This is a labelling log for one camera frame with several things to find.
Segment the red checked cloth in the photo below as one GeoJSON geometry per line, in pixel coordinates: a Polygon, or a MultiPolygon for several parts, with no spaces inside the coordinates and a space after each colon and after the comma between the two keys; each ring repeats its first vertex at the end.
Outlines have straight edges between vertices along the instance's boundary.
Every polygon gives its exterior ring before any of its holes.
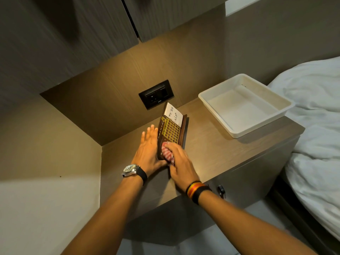
{"type": "Polygon", "coordinates": [[[175,160],[174,160],[174,155],[171,150],[169,150],[166,145],[168,144],[168,141],[164,141],[161,145],[161,153],[165,160],[167,160],[168,163],[171,165],[175,166],[175,160]]]}

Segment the wide grey cabinet door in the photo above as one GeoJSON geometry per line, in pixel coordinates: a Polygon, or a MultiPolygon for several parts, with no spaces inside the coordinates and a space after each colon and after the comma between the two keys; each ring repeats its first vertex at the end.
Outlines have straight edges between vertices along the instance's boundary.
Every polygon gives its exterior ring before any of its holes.
{"type": "Polygon", "coordinates": [[[121,0],[0,0],[0,116],[137,44],[121,0]]]}

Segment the person's left forearm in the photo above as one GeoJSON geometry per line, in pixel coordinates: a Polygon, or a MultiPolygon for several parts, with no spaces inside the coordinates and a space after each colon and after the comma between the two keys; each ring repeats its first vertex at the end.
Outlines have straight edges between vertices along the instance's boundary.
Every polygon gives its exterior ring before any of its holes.
{"type": "Polygon", "coordinates": [[[124,177],[115,192],[61,255],[115,255],[122,241],[129,211],[142,186],[143,180],[140,176],[124,177]]]}

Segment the person's right forearm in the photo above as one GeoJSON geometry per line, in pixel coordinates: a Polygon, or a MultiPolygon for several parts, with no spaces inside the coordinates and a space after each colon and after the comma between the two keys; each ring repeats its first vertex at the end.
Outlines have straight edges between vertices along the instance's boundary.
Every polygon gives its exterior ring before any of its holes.
{"type": "Polygon", "coordinates": [[[205,191],[199,205],[241,255],[317,255],[300,240],[205,191]]]}

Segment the brown wooden nightstand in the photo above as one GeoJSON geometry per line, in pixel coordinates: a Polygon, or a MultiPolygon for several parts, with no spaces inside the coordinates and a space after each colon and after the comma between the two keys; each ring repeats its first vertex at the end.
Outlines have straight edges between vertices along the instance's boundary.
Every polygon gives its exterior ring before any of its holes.
{"type": "MultiPolygon", "coordinates": [[[[179,108],[189,117],[184,149],[202,182],[245,206],[261,200],[290,157],[305,128],[283,116],[234,139],[198,98],[179,108]]],[[[131,210],[131,219],[174,219],[199,213],[176,188],[167,168],[152,175],[131,210]]]]}

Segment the black wall socket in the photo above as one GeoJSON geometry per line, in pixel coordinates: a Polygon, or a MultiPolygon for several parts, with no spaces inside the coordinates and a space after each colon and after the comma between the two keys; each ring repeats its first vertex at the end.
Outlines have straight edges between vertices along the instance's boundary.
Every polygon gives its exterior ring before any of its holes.
{"type": "Polygon", "coordinates": [[[169,80],[165,80],[147,90],[144,90],[138,95],[147,110],[150,110],[174,97],[169,80]]]}

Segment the brown calendar board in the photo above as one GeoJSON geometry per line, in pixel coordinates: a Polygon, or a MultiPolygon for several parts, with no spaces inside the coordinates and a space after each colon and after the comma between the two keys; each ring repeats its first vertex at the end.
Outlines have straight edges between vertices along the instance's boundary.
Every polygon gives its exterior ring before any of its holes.
{"type": "Polygon", "coordinates": [[[164,115],[164,112],[160,118],[159,126],[158,126],[158,136],[157,136],[157,158],[158,160],[165,160],[163,155],[161,154],[161,145],[164,141],[174,142],[181,147],[183,147],[185,141],[185,130],[188,115],[183,115],[183,122],[181,128],[173,123],[169,118],[164,115]]]}

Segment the white bed duvet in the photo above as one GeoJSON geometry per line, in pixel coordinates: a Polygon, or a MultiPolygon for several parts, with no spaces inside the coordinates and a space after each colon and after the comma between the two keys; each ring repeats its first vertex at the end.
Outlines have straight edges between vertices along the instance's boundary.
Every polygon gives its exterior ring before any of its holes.
{"type": "Polygon", "coordinates": [[[268,87],[295,102],[286,116],[305,128],[284,179],[308,212],[340,241],[340,56],[299,64],[268,87]]]}

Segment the white plastic tray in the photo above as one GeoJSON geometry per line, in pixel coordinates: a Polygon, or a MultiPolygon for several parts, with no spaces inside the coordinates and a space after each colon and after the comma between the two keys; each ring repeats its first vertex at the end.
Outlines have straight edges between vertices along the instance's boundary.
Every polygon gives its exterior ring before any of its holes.
{"type": "Polygon", "coordinates": [[[246,74],[238,74],[201,93],[198,98],[234,139],[281,117],[295,102],[246,74]]]}

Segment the dark bed frame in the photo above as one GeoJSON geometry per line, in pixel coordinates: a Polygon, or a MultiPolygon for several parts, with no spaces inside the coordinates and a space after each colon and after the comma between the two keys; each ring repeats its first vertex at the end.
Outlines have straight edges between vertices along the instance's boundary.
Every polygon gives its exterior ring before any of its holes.
{"type": "Polygon", "coordinates": [[[308,212],[280,176],[274,181],[268,196],[319,255],[340,255],[340,241],[308,212]]]}

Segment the black wristband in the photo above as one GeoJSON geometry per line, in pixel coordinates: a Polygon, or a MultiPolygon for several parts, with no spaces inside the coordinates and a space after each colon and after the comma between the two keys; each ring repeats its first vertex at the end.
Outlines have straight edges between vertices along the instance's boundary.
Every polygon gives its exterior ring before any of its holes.
{"type": "Polygon", "coordinates": [[[205,191],[210,191],[212,192],[211,188],[206,185],[205,187],[200,187],[197,189],[197,191],[194,193],[193,195],[193,199],[192,201],[196,204],[196,205],[199,205],[199,197],[201,196],[201,194],[205,191]]]}

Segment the person's left hand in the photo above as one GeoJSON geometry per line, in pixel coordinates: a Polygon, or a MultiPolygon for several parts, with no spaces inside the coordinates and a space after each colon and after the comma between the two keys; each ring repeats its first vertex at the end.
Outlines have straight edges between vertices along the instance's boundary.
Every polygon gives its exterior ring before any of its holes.
{"type": "Polygon", "coordinates": [[[166,160],[158,160],[157,158],[157,136],[158,128],[155,128],[155,142],[150,142],[150,127],[148,127],[146,130],[146,140],[143,144],[139,145],[131,162],[132,164],[139,165],[148,177],[160,168],[168,165],[166,160]]]}

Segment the narrow grey cabinet door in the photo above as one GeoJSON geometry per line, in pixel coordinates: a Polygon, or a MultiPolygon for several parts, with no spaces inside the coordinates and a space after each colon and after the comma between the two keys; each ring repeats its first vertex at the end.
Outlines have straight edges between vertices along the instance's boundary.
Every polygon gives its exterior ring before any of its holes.
{"type": "Polygon", "coordinates": [[[227,0],[123,0],[141,42],[194,19],[227,0]]]}

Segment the person's right hand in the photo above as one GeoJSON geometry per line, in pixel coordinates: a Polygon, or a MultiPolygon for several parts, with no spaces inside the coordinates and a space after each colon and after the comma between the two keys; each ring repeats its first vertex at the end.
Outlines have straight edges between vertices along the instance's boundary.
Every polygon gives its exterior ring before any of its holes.
{"type": "Polygon", "coordinates": [[[170,165],[170,175],[178,188],[183,192],[186,192],[186,189],[194,181],[200,181],[187,153],[186,158],[176,158],[175,166],[170,165]]]}

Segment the white paper note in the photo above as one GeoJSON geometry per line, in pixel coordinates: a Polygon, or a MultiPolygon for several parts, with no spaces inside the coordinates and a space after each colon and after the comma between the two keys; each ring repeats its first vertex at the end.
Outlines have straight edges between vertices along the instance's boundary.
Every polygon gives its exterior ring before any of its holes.
{"type": "Polygon", "coordinates": [[[184,116],[169,102],[165,104],[164,115],[181,128],[184,116]]]}

